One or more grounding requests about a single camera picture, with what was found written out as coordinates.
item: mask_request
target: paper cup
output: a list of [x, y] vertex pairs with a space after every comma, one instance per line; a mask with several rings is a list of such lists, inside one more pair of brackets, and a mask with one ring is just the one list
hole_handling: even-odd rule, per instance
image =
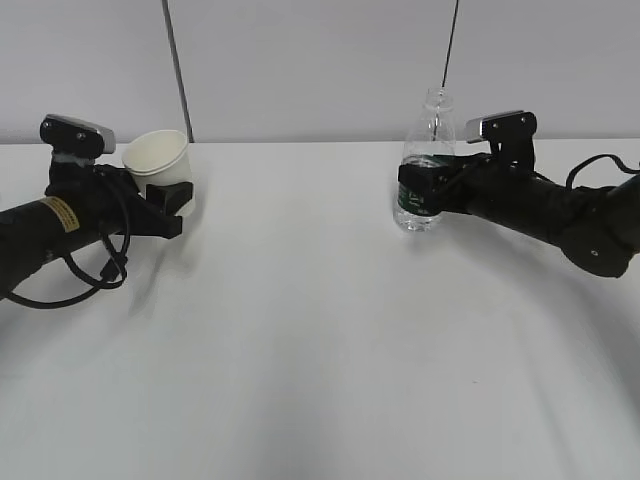
[[[193, 182], [187, 147], [187, 136], [178, 130], [158, 130], [136, 138], [122, 154], [122, 163], [138, 190], [146, 197], [147, 185], [163, 187], [180, 182]], [[176, 215], [188, 217], [195, 209], [195, 197]]]

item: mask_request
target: black cable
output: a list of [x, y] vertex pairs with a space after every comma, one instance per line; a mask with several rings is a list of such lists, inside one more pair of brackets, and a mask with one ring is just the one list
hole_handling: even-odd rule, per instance
[[451, 61], [451, 49], [453, 48], [453, 36], [456, 33], [456, 23], [458, 23], [458, 8], [460, 7], [460, 0], [456, 0], [456, 7], [453, 11], [453, 20], [451, 22], [451, 33], [449, 35], [449, 48], [447, 48], [447, 60], [444, 64], [444, 73], [442, 74], [442, 88], [447, 83], [447, 75], [449, 74], [449, 62]]
[[573, 182], [575, 181], [576, 176], [586, 167], [600, 160], [601, 158], [610, 158], [611, 160], [613, 160], [613, 163], [616, 164], [618, 169], [620, 169], [620, 171], [624, 173], [628, 173], [629, 175], [636, 175], [640, 173], [640, 170], [635, 170], [633, 168], [627, 167], [624, 164], [624, 162], [620, 160], [620, 157], [618, 157], [617, 155], [613, 155], [612, 153], [603, 153], [601, 155], [596, 155], [595, 157], [591, 157], [585, 160], [584, 162], [582, 162], [581, 164], [577, 165], [576, 167], [574, 167], [571, 170], [571, 172], [569, 172], [569, 175], [567, 175], [566, 187], [571, 190], [573, 188]]
[[93, 287], [86, 292], [81, 293], [77, 297], [69, 298], [67, 300], [61, 300], [59, 302], [38, 302], [36, 300], [21, 297], [20, 295], [17, 295], [13, 292], [8, 292], [4, 294], [4, 296], [7, 300], [11, 300], [13, 303], [17, 303], [18, 305], [22, 305], [23, 307], [35, 308], [37, 310], [55, 310], [58, 308], [70, 307], [80, 302], [84, 302], [88, 298], [93, 297], [99, 291], [99, 288]]
[[119, 252], [116, 252], [115, 248], [113, 247], [113, 244], [111, 243], [111, 240], [109, 240], [108, 235], [104, 234], [104, 232], [102, 231], [100, 232], [102, 243], [104, 244], [105, 249], [107, 250], [110, 256], [110, 260], [105, 264], [103, 271], [109, 268], [110, 265], [113, 265], [117, 269], [118, 274], [120, 275], [121, 278], [117, 282], [105, 281], [104, 279], [98, 280], [97, 278], [92, 277], [91, 275], [86, 273], [84, 270], [82, 270], [73, 259], [71, 253], [67, 252], [61, 255], [61, 257], [64, 260], [64, 262], [67, 264], [67, 267], [69, 267], [69, 270], [71, 270], [71, 273], [73, 273], [77, 278], [79, 278], [83, 282], [87, 283], [92, 287], [98, 288], [100, 290], [115, 290], [116, 288], [121, 287], [124, 284], [125, 280], [127, 279], [127, 270], [125, 268], [125, 264], [127, 262], [127, 252], [129, 250], [129, 246], [131, 245], [131, 220], [129, 218], [129, 211], [127, 210], [126, 202], [122, 197], [122, 194], [120, 193], [118, 188], [111, 183], [111, 181], [103, 172], [100, 172], [100, 176], [102, 177], [107, 188], [111, 191], [113, 196], [116, 198], [116, 201], [120, 206], [120, 211], [122, 213], [122, 220], [124, 222], [124, 240], [122, 242], [122, 247], [120, 247]]
[[[124, 201], [124, 198], [122, 197], [122, 194], [120, 193], [118, 188], [115, 187], [112, 184], [111, 180], [109, 180], [102, 172], [101, 172], [101, 177], [105, 185], [107, 186], [107, 188], [111, 191], [111, 193], [116, 198], [116, 201], [120, 206], [120, 210], [122, 212], [122, 217], [124, 222], [124, 239], [122, 241], [122, 247], [120, 248], [119, 252], [115, 250], [115, 247], [113, 246], [113, 243], [111, 243], [111, 240], [109, 240], [108, 235], [104, 234], [102, 231], [100, 232], [100, 237], [110, 257], [109, 261], [105, 264], [105, 267], [102, 270], [103, 272], [101, 275], [102, 279], [101, 280], [95, 279], [88, 273], [84, 272], [75, 262], [75, 260], [73, 260], [73, 257], [71, 256], [71, 254], [65, 253], [61, 255], [62, 259], [65, 261], [65, 263], [67, 264], [71, 272], [76, 277], [78, 277], [83, 282], [91, 285], [91, 288], [89, 290], [75, 297], [68, 298], [66, 300], [56, 301], [56, 302], [39, 302], [37, 300], [31, 300], [29, 298], [22, 297], [13, 292], [7, 292], [4, 294], [4, 297], [7, 300], [10, 300], [18, 305], [21, 305], [27, 308], [33, 308], [37, 310], [55, 310], [58, 308], [65, 308], [65, 307], [70, 307], [72, 305], [77, 305], [78, 303], [91, 298], [100, 290], [111, 290], [111, 289], [115, 289], [122, 286], [122, 284], [127, 279], [127, 270], [125, 268], [125, 263], [127, 261], [127, 257], [126, 257], [127, 251], [129, 250], [129, 246], [131, 245], [131, 220], [129, 217], [129, 211], [127, 210], [126, 202]], [[109, 268], [111, 264], [113, 264], [113, 266], [117, 269], [118, 274], [121, 277], [118, 282], [109, 282], [105, 280], [105, 271]]]

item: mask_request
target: warning sticker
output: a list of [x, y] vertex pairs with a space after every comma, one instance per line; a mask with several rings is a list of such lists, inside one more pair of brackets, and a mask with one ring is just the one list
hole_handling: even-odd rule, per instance
[[80, 228], [80, 222], [71, 207], [58, 197], [45, 197], [40, 200], [56, 214], [65, 233], [70, 233]]

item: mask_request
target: clear plastic bottle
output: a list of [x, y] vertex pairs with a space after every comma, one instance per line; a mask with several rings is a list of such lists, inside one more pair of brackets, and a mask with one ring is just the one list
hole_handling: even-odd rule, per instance
[[[430, 157], [438, 154], [454, 155], [455, 143], [453, 99], [442, 88], [430, 89], [422, 114], [404, 144], [402, 164], [437, 166]], [[400, 228], [411, 232], [426, 232], [438, 223], [441, 215], [430, 215], [419, 208], [421, 203], [420, 196], [399, 185], [393, 217]]]

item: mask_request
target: white tabletop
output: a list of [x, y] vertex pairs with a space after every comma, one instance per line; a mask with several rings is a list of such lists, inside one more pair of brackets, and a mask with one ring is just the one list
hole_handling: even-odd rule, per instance
[[[188, 235], [134, 241], [122, 289], [0, 302], [0, 478], [640, 478], [640, 260], [595, 278], [469, 217], [405, 234], [401, 148], [194, 145]], [[537, 151], [561, 181], [640, 141]], [[0, 147], [0, 208], [38, 198], [48, 158]], [[82, 289], [56, 262], [19, 292]]]

